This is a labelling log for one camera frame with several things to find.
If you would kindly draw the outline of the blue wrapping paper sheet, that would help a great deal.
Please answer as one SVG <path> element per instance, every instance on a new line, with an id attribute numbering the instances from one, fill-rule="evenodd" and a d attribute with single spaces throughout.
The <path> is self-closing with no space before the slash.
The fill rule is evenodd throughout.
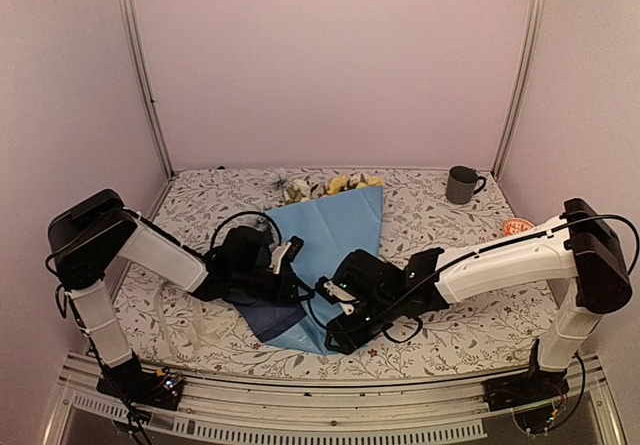
<path id="1" fill-rule="evenodd" d="M 383 222 L 383 189 L 366 187 L 307 202 L 273 208 L 266 215 L 284 239 L 297 236 L 302 250 L 293 262 L 296 275 L 309 287 L 331 277 L 344 258 L 355 250 L 379 252 Z M 256 301 L 237 310 L 256 339 L 264 344 L 329 355 L 322 327 L 342 313 L 316 295 L 310 305 L 273 305 Z"/>

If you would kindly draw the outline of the blue hydrangea stem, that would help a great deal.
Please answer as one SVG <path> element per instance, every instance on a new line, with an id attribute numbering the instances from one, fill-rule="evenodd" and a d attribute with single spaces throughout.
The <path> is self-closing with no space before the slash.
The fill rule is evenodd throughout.
<path id="1" fill-rule="evenodd" d="M 288 187 L 290 181 L 290 174 L 285 168 L 274 168 L 269 175 L 271 188 L 274 193 L 278 195 L 282 200 L 288 200 Z"/>

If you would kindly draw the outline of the yellow flower stem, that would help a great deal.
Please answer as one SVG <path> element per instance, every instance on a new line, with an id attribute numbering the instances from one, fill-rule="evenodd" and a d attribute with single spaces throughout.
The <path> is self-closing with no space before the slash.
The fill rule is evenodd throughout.
<path id="1" fill-rule="evenodd" d="M 378 176 L 356 174 L 352 176 L 337 176 L 329 181 L 326 194 L 336 195 L 341 192 L 370 187 L 383 187 L 384 181 Z"/>

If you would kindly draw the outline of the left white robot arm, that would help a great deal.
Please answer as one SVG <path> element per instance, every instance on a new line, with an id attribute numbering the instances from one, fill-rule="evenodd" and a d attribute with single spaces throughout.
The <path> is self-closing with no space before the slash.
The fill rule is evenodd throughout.
<path id="1" fill-rule="evenodd" d="M 284 239 L 275 220 L 268 223 L 274 241 L 255 228 L 238 226 L 221 244 L 200 253 L 104 189 L 50 222 L 45 266 L 58 279 L 79 329 L 111 368 L 111 384 L 126 398 L 138 399 L 149 380 L 131 363 L 134 352 L 105 288 L 107 269 L 124 260 L 202 302 L 247 297 L 289 305 L 302 285 L 292 263 L 304 242 L 297 236 Z"/>

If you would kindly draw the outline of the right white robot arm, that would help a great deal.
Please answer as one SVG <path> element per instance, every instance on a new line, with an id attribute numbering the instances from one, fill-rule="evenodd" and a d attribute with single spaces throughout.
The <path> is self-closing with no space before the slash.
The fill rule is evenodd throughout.
<path id="1" fill-rule="evenodd" d="M 552 389 L 574 353 L 601 318 L 632 298 L 630 274 L 612 214 L 596 213 L 584 200 L 564 203 L 563 212 L 532 229 L 465 248 L 435 247 L 397 267 L 364 250 L 349 253 L 317 291 L 343 311 L 325 326 L 328 350 L 351 354 L 394 322 L 420 321 L 477 295 L 546 280 L 573 283 L 557 318 L 538 339 L 531 368 L 517 392 L 537 401 Z"/>

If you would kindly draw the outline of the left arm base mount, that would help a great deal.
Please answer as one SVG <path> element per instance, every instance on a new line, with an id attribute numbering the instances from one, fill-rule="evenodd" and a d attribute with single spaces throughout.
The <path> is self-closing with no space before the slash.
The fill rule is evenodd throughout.
<path id="1" fill-rule="evenodd" d="M 129 404 L 176 411 L 184 391 L 184 378 L 161 369 L 160 373 L 121 365 L 107 368 L 98 380 L 97 391 Z"/>

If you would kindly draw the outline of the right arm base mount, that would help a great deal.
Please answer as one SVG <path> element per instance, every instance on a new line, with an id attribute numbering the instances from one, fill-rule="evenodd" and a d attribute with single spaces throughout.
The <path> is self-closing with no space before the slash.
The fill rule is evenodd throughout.
<path id="1" fill-rule="evenodd" d="M 534 369 L 485 380 L 482 388 L 489 410 L 510 410 L 516 426 L 530 436 L 551 431 L 569 392 L 565 372 Z"/>

